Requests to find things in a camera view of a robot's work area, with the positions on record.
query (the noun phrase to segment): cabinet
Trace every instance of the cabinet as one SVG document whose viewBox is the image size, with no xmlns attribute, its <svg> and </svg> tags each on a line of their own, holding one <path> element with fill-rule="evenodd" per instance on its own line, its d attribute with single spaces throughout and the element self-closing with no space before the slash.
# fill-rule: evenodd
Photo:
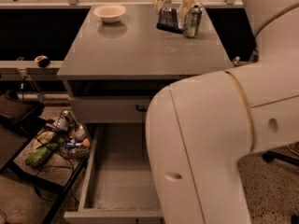
<svg viewBox="0 0 299 224">
<path fill-rule="evenodd" d="M 232 68 L 205 11 L 199 35 L 187 39 L 156 29 L 153 4 L 125 6 L 114 24 L 93 6 L 58 72 L 93 144 L 70 223 L 163 223 L 144 135 L 150 100 L 185 77 Z"/>
</svg>

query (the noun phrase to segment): white bowl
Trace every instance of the white bowl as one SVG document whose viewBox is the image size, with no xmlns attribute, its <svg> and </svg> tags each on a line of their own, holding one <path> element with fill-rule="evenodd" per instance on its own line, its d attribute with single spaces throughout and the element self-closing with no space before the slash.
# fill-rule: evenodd
<svg viewBox="0 0 299 224">
<path fill-rule="evenodd" d="M 102 19 L 106 23 L 115 23 L 121 19 L 121 16 L 126 12 L 126 8 L 122 5 L 102 5 L 96 7 L 93 14 Z"/>
</svg>

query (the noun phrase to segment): closed drawer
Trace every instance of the closed drawer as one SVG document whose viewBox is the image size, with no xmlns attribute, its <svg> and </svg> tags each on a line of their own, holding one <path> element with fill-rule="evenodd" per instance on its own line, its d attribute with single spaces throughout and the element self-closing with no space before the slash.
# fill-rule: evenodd
<svg viewBox="0 0 299 224">
<path fill-rule="evenodd" d="M 150 104 L 149 97 L 70 97 L 70 105 L 78 122 L 136 123 L 142 122 Z"/>
<path fill-rule="evenodd" d="M 72 223 L 164 224 L 142 123 L 98 125 Z"/>
</svg>

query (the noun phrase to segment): black panel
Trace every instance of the black panel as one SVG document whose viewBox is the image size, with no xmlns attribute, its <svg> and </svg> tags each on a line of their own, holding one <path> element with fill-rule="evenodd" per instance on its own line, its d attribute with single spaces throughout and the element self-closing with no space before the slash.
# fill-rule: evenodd
<svg viewBox="0 0 299 224">
<path fill-rule="evenodd" d="M 232 60 L 236 56 L 248 61 L 256 47 L 244 8 L 207 8 L 208 16 Z"/>
<path fill-rule="evenodd" d="M 89 9 L 0 9 L 0 60 L 63 61 Z"/>
</svg>

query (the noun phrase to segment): open drawer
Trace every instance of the open drawer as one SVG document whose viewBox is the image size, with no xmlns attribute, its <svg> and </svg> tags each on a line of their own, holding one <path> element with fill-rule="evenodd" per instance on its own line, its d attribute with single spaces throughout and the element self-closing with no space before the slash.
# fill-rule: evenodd
<svg viewBox="0 0 299 224">
<path fill-rule="evenodd" d="M 142 123 L 98 125 L 73 224 L 162 224 Z"/>
</svg>

